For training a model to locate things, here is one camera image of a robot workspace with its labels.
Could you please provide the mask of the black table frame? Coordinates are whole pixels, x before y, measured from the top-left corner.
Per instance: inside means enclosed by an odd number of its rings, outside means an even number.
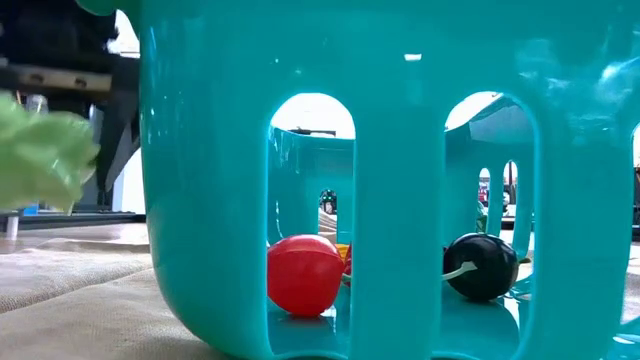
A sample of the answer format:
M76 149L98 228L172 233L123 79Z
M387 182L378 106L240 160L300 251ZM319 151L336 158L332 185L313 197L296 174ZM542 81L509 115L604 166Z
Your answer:
M131 212L72 213L71 215L45 213L18 217L19 230L101 226L123 223L145 223L144 214Z

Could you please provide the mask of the green toy lettuce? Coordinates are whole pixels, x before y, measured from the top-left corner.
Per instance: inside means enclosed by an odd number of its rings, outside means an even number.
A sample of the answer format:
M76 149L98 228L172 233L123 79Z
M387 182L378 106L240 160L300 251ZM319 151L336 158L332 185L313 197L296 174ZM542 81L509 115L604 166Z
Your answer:
M0 93L0 211L43 202L71 212L96 170L99 150L85 118L28 111Z

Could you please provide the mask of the red toy cherry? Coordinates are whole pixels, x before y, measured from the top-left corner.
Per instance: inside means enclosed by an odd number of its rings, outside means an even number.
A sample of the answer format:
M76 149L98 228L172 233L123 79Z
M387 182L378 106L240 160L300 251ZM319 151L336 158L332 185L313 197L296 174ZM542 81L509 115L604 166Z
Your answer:
M327 238L298 234L267 250L267 295L278 307L298 317L317 317L337 297L345 262Z

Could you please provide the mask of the tan burlap cloth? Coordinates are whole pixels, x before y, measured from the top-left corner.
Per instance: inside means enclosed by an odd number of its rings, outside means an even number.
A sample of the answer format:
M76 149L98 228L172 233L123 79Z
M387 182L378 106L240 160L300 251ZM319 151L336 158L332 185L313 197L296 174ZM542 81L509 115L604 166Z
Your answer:
M149 245L54 239L0 255L0 360L234 360L171 314Z

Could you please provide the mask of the white plaid dish towel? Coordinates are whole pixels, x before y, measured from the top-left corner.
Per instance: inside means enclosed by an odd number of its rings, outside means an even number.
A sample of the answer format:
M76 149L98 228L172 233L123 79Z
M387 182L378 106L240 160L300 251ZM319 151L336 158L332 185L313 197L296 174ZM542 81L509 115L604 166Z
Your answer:
M318 210L318 233L331 236L337 234L337 218L322 209Z

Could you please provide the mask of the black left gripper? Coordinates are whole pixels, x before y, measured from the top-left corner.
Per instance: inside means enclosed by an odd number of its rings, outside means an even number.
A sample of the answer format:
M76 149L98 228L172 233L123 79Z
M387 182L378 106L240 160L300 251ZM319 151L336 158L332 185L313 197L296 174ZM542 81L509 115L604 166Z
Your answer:
M114 9L94 14L80 0L0 0L0 89L45 96L52 110L103 109L96 178L101 191L136 151L139 64L109 46Z

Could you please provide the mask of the black metal rack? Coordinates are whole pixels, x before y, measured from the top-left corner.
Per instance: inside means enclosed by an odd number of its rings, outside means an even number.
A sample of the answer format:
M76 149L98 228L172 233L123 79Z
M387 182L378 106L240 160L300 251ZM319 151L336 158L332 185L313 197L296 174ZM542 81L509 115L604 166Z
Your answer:
M634 168L634 174L632 241L640 242L640 167Z

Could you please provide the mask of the teal plastic slotted basket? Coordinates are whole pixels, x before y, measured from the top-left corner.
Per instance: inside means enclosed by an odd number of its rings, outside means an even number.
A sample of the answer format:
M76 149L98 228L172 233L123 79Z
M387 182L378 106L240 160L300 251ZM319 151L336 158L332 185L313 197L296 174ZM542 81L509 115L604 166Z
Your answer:
M140 41L146 217L176 317L245 360L640 360L622 322L640 0L80 0ZM517 279L443 272L476 232ZM318 210L337 218L318 233ZM267 250L347 244L333 305L267 295Z

